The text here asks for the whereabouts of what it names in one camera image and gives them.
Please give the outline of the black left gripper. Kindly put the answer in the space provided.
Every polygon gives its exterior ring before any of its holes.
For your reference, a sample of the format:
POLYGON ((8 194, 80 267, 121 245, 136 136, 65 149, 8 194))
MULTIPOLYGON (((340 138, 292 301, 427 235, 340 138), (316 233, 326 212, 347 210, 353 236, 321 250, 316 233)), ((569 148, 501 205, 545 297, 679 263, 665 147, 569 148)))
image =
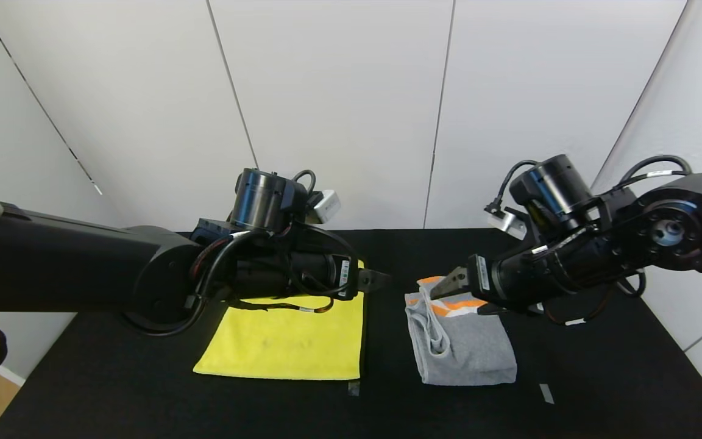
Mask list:
POLYGON ((387 273, 358 269, 358 260, 347 255, 291 252, 289 280, 296 292, 306 296, 349 301, 360 293, 384 291, 392 283, 387 273))

